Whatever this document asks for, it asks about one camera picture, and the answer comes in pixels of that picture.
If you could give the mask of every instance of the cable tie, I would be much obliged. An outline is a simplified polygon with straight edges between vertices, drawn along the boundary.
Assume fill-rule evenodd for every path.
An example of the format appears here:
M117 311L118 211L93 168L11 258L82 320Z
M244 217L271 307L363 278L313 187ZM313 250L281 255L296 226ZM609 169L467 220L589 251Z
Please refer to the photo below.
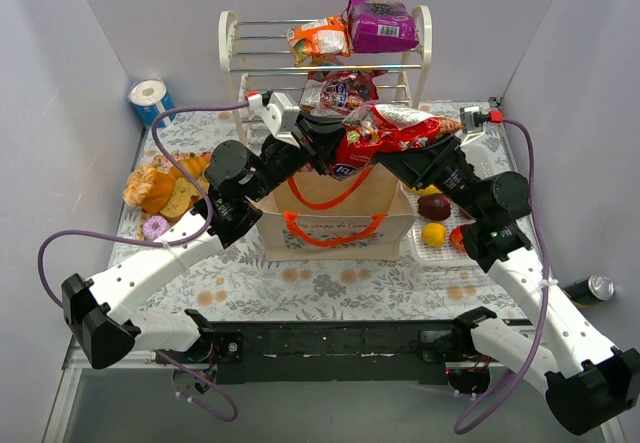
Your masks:
M558 285L558 280L555 280L555 279L545 280L543 278L538 282L538 284L531 291L529 291L522 298L522 300L516 301L516 305L521 306L521 304L524 303L525 301L527 301L532 295L538 293L539 291L542 292L542 289L545 288L545 287L551 288L552 286L557 286L557 285Z
M169 242L164 238L159 238L159 241L160 243L162 243L162 247L165 250L167 250L169 253L171 253L171 256L173 256L173 258L178 262L178 264L182 267L182 269L184 271L189 271L189 266L187 266L187 264L182 260L182 258L180 258L180 255L175 250L175 248L173 246L170 246Z

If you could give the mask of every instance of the floral tablecloth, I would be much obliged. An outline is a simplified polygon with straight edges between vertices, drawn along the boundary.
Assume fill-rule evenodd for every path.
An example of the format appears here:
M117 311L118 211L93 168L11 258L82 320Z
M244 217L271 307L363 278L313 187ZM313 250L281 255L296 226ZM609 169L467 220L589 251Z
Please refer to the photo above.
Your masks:
M480 103L427 102L421 108L458 118L459 108L472 104ZM228 112L178 115L160 131L160 137L172 152L196 153L211 151L226 139L237 139ZM500 171L511 168L497 130L490 130L480 142L491 151ZM148 163L158 154L148 135L139 163ZM138 209L125 208L118 235L135 237L139 220ZM136 247L114 245L111 264L136 251ZM408 237L400 252L401 259L395 262L270 263L253 228L223 253L169 283L141 309L172 312L195 308L209 320L218 321L397 320L450 319L484 305L502 318L524 318L513 299L480 269L417 262L411 256Z

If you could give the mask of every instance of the purple snack bag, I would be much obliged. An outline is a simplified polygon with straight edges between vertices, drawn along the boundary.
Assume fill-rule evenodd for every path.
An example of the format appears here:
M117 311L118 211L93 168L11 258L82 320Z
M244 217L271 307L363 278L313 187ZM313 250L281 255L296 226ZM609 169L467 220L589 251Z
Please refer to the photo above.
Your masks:
M413 17L402 3L349 0L347 17L356 53L407 51L419 43Z

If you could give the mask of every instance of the orange snack bag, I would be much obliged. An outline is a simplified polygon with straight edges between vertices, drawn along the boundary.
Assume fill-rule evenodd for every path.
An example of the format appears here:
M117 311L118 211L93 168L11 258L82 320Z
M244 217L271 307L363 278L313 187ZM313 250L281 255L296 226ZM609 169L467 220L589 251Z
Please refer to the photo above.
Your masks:
M349 56L347 23L341 15L314 20L288 30L287 41L299 65L310 56Z

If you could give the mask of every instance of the soda can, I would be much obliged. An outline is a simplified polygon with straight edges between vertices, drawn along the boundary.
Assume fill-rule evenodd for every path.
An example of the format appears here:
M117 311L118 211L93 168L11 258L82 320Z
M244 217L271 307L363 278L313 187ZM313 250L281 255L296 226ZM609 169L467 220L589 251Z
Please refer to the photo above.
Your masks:
M613 281L606 276L592 275L578 280L563 288L573 303L580 306L593 306L613 298L615 289Z

